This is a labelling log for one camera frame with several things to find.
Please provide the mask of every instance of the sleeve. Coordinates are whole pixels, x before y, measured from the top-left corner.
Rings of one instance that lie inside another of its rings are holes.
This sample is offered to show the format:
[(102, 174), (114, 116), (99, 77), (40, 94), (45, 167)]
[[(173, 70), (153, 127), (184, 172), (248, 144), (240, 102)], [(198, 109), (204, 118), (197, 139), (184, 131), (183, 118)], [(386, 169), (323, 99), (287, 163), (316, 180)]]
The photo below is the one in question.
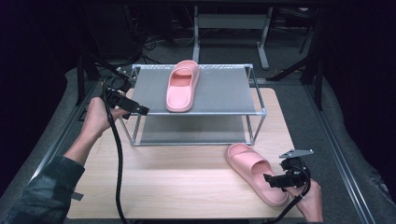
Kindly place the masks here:
[(25, 188), (2, 223), (63, 223), (84, 171), (66, 157), (54, 158)]

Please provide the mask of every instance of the slipper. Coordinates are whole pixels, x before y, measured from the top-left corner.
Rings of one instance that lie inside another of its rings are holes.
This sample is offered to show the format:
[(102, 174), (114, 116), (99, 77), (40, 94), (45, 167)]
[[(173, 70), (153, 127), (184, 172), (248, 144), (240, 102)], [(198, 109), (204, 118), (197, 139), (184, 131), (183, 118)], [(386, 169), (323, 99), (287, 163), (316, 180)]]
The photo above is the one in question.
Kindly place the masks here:
[(241, 143), (233, 144), (227, 149), (226, 159), (265, 203), (275, 207), (286, 203), (288, 193), (271, 188), (264, 179), (264, 174), (276, 175), (270, 163), (251, 147)]
[(191, 109), (198, 78), (199, 67), (195, 61), (178, 63), (169, 77), (166, 109), (172, 112), (186, 112)]

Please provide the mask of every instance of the cable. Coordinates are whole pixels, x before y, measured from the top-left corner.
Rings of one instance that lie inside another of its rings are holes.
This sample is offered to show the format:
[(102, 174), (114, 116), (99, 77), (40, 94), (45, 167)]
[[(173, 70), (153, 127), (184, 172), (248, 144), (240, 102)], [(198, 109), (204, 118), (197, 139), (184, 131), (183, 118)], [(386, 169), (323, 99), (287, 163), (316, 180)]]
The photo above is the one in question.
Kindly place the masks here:
[(106, 81), (107, 81), (107, 78), (105, 78), (104, 83), (103, 83), (103, 95), (104, 95), (103, 99), (105, 102), (105, 108), (106, 108), (106, 112), (107, 112), (107, 120), (108, 120), (108, 123), (110, 123), (111, 130), (113, 131), (114, 138), (115, 138), (116, 144), (117, 144), (117, 151), (119, 154), (119, 169), (118, 169), (117, 188), (116, 188), (116, 205), (117, 205), (117, 210), (119, 212), (120, 219), (121, 219), (122, 223), (127, 224), (127, 221), (126, 221), (125, 216), (122, 212), (122, 207), (121, 207), (121, 203), (120, 203), (120, 190), (121, 190), (121, 183), (122, 183), (122, 165), (123, 165), (122, 145), (121, 145), (121, 140), (120, 140), (119, 133), (117, 131), (116, 124), (114, 122), (113, 116), (111, 115), (110, 106), (108, 105), (108, 101), (106, 98)]
[(268, 220), (266, 222), (264, 222), (264, 224), (273, 224), (273, 223), (277, 223), (278, 221), (280, 221), (280, 219), (282, 219), (289, 211), (290, 209), (296, 205), (297, 203), (300, 202), (301, 199), (304, 198), (304, 196), (308, 193), (308, 191), (311, 189), (311, 180), (310, 180), (310, 176), (300, 167), (297, 166), (291, 166), (292, 168), (295, 168), (299, 171), (301, 171), (308, 179), (307, 183), (305, 184), (305, 187), (303, 189), (303, 191), (301, 192), (300, 195), (296, 196), (293, 201), (291, 201), (291, 203), (288, 204), (288, 206), (286, 206), (286, 208), (282, 211), (282, 213), (280, 213), (280, 215), (273, 219), (273, 220)]

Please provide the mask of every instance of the gray floor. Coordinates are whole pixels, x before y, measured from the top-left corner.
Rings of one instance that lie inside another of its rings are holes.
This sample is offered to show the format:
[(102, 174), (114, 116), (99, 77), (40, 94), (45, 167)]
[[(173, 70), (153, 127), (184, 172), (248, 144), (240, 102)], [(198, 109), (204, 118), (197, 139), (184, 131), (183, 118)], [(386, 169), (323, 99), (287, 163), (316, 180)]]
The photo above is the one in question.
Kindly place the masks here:
[[(359, 149), (349, 138), (343, 124), (342, 112), (327, 82), (323, 85), (323, 111), (317, 111), (312, 103), (313, 87), (300, 84), (301, 72), (296, 71), (278, 82), (265, 82), (265, 78), (288, 68), (304, 57), (304, 54), (298, 53), (302, 36), (285, 31), (276, 31), (270, 36), (265, 48), (270, 64), (268, 71), (261, 69), (256, 50), (259, 37), (260, 33), (250, 31), (206, 32), (201, 37), (200, 63), (252, 63), (262, 86), (276, 91), (293, 144), (299, 149), (315, 150), (313, 156), (305, 157), (304, 160), (313, 178), (322, 186), (323, 212), (327, 223), (394, 223), (396, 206), (384, 188), (381, 188), (382, 182), (376, 170), (363, 159)], [(180, 44), (188, 41), (187, 38), (178, 42)], [(190, 59), (192, 45), (179, 44), (157, 42), (156, 48), (145, 51), (145, 54), (160, 63), (177, 63)], [(42, 165), (41, 162), (47, 159), (48, 152), (57, 149), (57, 153), (63, 153), (78, 135), (82, 124), (78, 117), (83, 113), (83, 107), (75, 107), (76, 69), (68, 72), (66, 77), (68, 87), (53, 119), (0, 200), (1, 219), (21, 195), (24, 186), (40, 164)], [(90, 97), (100, 93), (97, 83), (87, 80), (86, 86)], [(286, 218), (281, 223), (296, 221), (294, 218)], [(120, 222), (90, 219), (66, 220), (66, 223)]]

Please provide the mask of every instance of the light wood tabletop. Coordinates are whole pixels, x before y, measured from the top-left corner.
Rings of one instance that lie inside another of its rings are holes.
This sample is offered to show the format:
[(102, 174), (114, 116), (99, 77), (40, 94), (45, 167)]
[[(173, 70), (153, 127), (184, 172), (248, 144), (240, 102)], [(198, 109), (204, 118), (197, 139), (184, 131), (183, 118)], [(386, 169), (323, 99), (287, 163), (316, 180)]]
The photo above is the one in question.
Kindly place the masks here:
[[(276, 93), (260, 89), (267, 116), (254, 146), (277, 175), (279, 155), (293, 148)], [(257, 94), (252, 94), (258, 105)], [(277, 217), (284, 207), (264, 203), (225, 159), (227, 145), (132, 147), (116, 122), (123, 150), (120, 200), (126, 218), (263, 218)], [(134, 117), (126, 121), (134, 128)], [(93, 146), (72, 200), (69, 218), (118, 218), (117, 146), (111, 130)], [(287, 217), (301, 217), (293, 208)]]

